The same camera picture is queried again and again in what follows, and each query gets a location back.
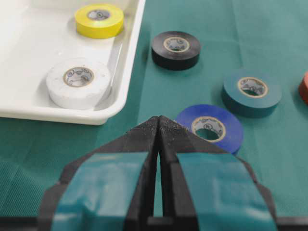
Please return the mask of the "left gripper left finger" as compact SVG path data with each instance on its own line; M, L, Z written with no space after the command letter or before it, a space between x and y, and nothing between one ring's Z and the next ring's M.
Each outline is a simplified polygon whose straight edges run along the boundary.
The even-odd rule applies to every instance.
M44 194L40 231L144 231L154 211L158 117L66 165Z

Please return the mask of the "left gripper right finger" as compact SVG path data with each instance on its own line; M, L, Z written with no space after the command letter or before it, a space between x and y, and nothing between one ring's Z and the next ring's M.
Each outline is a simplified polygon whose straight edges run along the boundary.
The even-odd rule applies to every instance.
M159 117L163 214L176 231L275 231L275 205L250 165Z

